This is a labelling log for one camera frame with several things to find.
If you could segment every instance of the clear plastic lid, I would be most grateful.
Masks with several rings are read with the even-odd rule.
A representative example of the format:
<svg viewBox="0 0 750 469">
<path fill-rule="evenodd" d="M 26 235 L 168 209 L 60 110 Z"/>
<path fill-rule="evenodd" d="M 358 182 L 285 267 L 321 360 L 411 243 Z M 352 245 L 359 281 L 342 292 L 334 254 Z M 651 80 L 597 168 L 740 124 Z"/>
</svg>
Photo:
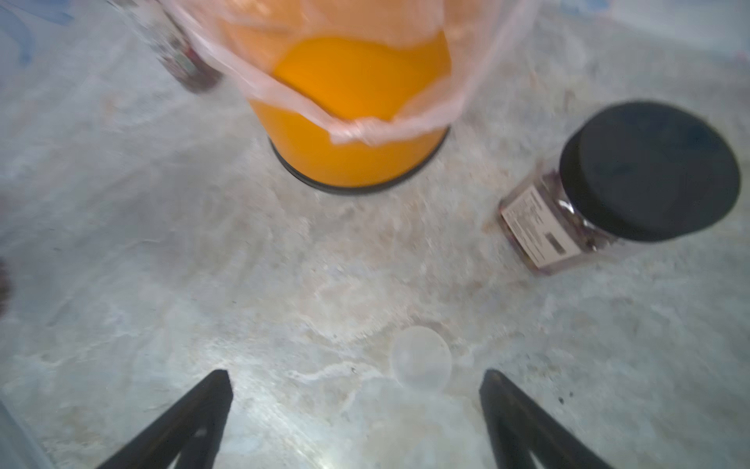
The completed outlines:
<svg viewBox="0 0 750 469">
<path fill-rule="evenodd" d="M 401 386 L 439 392 L 451 377 L 452 358 L 440 335 L 423 326 L 399 332 L 391 348 L 391 370 Z"/>
</svg>

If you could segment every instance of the concrete floor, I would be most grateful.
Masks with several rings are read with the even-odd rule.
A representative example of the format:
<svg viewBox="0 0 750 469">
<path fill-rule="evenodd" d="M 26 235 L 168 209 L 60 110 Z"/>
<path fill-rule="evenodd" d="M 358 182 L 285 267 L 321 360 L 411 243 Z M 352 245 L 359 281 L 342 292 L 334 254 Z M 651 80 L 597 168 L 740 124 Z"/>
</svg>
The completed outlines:
<svg viewBox="0 0 750 469">
<path fill-rule="evenodd" d="M 95 467 L 213 368 L 235 390 L 221 469 L 493 467 L 486 368 L 615 467 L 750 465 L 747 191 L 709 230 L 546 279 L 493 216 L 629 98 L 707 117 L 749 174 L 747 68 L 545 10 L 422 172 L 336 197 L 279 165 L 231 83 L 189 95 L 87 15 L 0 101 L 0 390 L 58 467 Z M 451 348 L 440 394 L 391 376 L 410 324 Z"/>
</svg>

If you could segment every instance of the clear plastic jar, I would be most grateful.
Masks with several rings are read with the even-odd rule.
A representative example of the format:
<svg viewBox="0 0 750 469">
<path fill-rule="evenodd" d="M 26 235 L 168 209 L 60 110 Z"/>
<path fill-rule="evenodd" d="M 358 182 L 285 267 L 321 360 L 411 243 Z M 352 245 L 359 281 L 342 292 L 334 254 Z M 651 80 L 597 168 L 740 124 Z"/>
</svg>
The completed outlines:
<svg viewBox="0 0 750 469">
<path fill-rule="evenodd" d="M 721 220 L 740 192 L 733 152 L 697 117 L 633 102 L 593 116 L 559 158 L 501 201 L 503 232 L 539 275 L 619 259 Z"/>
<path fill-rule="evenodd" d="M 189 92 L 205 92 L 219 83 L 221 72 L 198 56 L 187 35 L 158 0 L 109 0 L 109 3 Z"/>
</svg>

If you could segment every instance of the bottle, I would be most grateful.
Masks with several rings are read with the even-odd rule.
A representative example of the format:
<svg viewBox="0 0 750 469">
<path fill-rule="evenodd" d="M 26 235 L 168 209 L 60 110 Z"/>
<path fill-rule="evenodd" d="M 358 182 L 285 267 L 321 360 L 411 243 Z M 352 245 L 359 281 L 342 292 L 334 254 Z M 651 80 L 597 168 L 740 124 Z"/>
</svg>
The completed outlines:
<svg viewBox="0 0 750 469">
<path fill-rule="evenodd" d="M 721 220 L 740 194 L 734 153 L 706 122 L 630 102 L 593 116 L 558 158 L 500 201 L 498 219 L 535 274 L 619 258 Z"/>
<path fill-rule="evenodd" d="M 198 56 L 158 0 L 109 0 L 109 3 L 189 92 L 205 92 L 219 82 L 221 73 Z"/>
</svg>

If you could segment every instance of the plastic bag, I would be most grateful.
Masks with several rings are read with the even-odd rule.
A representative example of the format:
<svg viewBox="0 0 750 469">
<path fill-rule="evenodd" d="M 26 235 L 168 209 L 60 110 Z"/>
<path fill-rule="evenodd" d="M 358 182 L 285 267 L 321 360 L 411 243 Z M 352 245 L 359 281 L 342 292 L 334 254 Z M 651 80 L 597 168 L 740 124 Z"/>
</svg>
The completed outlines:
<svg viewBox="0 0 750 469">
<path fill-rule="evenodd" d="M 379 145 L 450 125 L 495 61 L 530 30 L 541 0 L 166 0 L 198 53 L 230 75 L 244 96 L 304 116 L 333 143 Z M 302 41 L 335 37 L 417 47 L 436 34 L 449 73 L 389 120 L 340 119 L 272 75 Z"/>
</svg>

